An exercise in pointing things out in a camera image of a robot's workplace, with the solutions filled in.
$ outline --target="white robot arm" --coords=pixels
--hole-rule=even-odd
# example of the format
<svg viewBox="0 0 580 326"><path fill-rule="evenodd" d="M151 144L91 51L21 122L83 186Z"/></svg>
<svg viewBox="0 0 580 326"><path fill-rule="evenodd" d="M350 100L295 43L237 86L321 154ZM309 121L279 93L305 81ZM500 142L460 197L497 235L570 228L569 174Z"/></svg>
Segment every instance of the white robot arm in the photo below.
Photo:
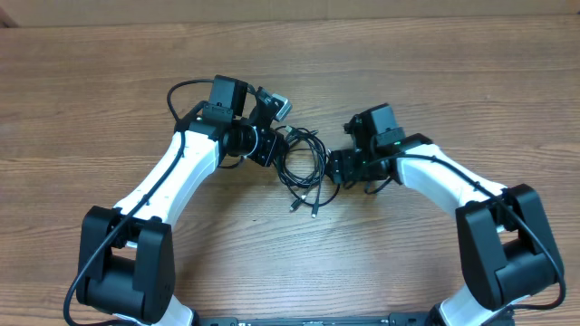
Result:
<svg viewBox="0 0 580 326"><path fill-rule="evenodd" d="M122 324L237 323L232 318L200 320L173 295L171 231L198 186L226 154L248 157L267 167L280 152L288 151L288 144L270 129L270 123L283 119L291 105L279 95L261 88L255 91L242 81L216 76L213 82L210 101L201 102L178 120L167 153L143 182L113 209L95 206L83 220L79 275L71 291L76 290L80 303L115 314ZM234 120L241 116L247 90L256 96L256 107L249 119ZM354 149L330 154L326 171L335 183L392 178L422 193L457 221L466 285L431 312L395 312L377 319L376 325L477 326L553 283L561 284L558 300L564 300L564 266L532 188L506 188L488 181L447 157L421 134L405 137L388 105L356 115L344 128L353 135ZM520 231L519 238L501 244L498 232L504 230ZM113 233L114 239L106 243ZM104 250L96 249L103 245ZM135 261L112 254L111 247L124 246L137 250ZM68 315L67 301L64 317L70 325L78 325ZM324 326L351 321L285 319L241 321L239 325ZM364 319L364 324L375 325L375 321Z"/></svg>

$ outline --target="black wire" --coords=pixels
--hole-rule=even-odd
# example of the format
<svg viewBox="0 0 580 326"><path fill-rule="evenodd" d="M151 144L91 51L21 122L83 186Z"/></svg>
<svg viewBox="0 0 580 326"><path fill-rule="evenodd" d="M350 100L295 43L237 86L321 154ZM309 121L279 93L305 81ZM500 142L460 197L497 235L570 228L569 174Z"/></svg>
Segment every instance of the black wire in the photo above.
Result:
<svg viewBox="0 0 580 326"><path fill-rule="evenodd" d="M278 131L284 128L286 128L286 126L277 127L275 130ZM274 160L274 166L276 167L280 181L288 187L288 190L296 199L299 199L302 204L310 207L313 207L314 205L318 205L318 207L328 205L331 201L334 200L340 191L340 185L337 185L333 195L328 200L320 204L320 193L322 189L322 181L324 179L326 161L328 160L328 152L326 151L326 147L324 146L323 142L315 136L317 132L318 131L316 130L311 131L306 128L292 128L292 130L285 137L285 141L288 143L290 150L286 153L280 154ZM300 142L306 143L308 145L308 149L292 149ZM297 176L286 165L288 154L299 150L310 150L313 156L314 169L313 172L311 172L306 177ZM302 199L298 194L296 194L292 187L306 189L306 192L308 192L311 187L318 187L316 192L316 200L313 203L307 202L305 199Z"/></svg>
<svg viewBox="0 0 580 326"><path fill-rule="evenodd" d="M378 186L376 189L374 189L373 191L369 191L369 189L371 188L371 181L369 181L364 186L364 193L367 195L375 195L379 191L381 191L383 188L387 187L387 185L390 184L391 181L392 181L392 177L387 177L387 179L380 186Z"/></svg>
<svg viewBox="0 0 580 326"><path fill-rule="evenodd" d="M240 164L244 163L245 160L246 159L244 157L240 157L238 162L236 162L236 163L234 163L234 164L232 164L230 166L225 166L225 167L217 166L217 167L218 168L225 168L225 169L237 168L237 167L239 167Z"/></svg>
<svg viewBox="0 0 580 326"><path fill-rule="evenodd" d="M352 187L354 187L354 185L356 185L358 182L356 182L355 180L351 181L351 183L345 183L344 184L344 189L350 189Z"/></svg>
<svg viewBox="0 0 580 326"><path fill-rule="evenodd" d="M201 83L201 82L214 82L214 80L211 80L211 79L196 79L196 80L191 80L191 81L182 81L182 82L174 85L173 87L171 87L169 89L169 92L167 93L167 105L169 106L169 111L173 115L173 118L175 119L176 122L179 121L179 115L175 111L175 109L173 108L173 103L171 103L171 94L173 94L173 92L176 89L178 89L179 87L181 87L181 86L195 84L195 83Z"/></svg>
<svg viewBox="0 0 580 326"><path fill-rule="evenodd" d="M556 280L560 284L560 292L558 294L557 299L549 304L513 304L513 305L509 305L508 307L510 307L511 309L527 309L527 310L546 311L546 310L552 310L554 308L557 308L560 304L562 304L562 302L564 302L564 299L566 298L566 281L564 279L564 274L562 273L562 271L560 271L560 267L558 267L558 265L556 264L554 257L552 257L552 255L547 251L544 244L540 241L540 239L537 238L536 234L534 234L534 232L527 226L526 222L524 222L513 210L509 209L509 207L501 199L499 199L499 197L495 196L489 190L485 189L482 185L480 185L479 182L474 181L472 178L468 177L460 169L454 167L449 162L444 161L444 160L439 159L439 158L436 158L436 157L417 155L417 154L398 154L398 155L393 155L393 156L389 156L389 157L385 157L385 158L376 159L376 160L370 162L369 164L367 164L365 168L369 167L370 165L383 162L385 160L397 159L397 158L426 159L426 160L429 160L431 162L439 163L442 166L444 166L445 168L448 168L453 173L455 173L456 175L461 177L463 180L468 182L470 185L472 185L474 188L476 188L479 192L483 193L484 195L488 196L493 201L495 201L496 204L498 204L502 209L504 209L507 212L507 215L510 217L512 222L515 223L519 227L520 230L524 231L524 233L526 233L526 235L529 236L532 239L532 241L538 247L540 247L542 252L546 255L547 260L554 267L554 270L556 272Z"/></svg>
<svg viewBox="0 0 580 326"><path fill-rule="evenodd" d="M252 94L252 95L256 95L256 89L254 88L254 86L252 84L247 85L247 92Z"/></svg>

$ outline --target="wood grain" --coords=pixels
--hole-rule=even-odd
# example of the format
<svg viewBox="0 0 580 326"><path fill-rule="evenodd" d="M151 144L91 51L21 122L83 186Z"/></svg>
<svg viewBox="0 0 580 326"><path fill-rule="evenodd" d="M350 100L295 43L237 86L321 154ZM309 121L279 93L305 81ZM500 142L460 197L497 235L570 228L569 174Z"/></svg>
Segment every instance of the wood grain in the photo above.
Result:
<svg viewBox="0 0 580 326"><path fill-rule="evenodd" d="M63 324L84 214L126 196L165 152L169 87L217 73L284 94L287 123L331 149L351 145L341 125L354 113L388 101L409 134L537 189L568 297L517 319L580 318L576 16L3 29L0 44L2 325ZM177 91L179 114L208 91ZM290 203L271 168L210 176L174 234L179 298L204 316L384 315L428 310L463 283L453 222L417 193L356 187L316 219Z"/></svg>
<svg viewBox="0 0 580 326"><path fill-rule="evenodd" d="M577 14L580 0L0 0L22 27Z"/></svg>

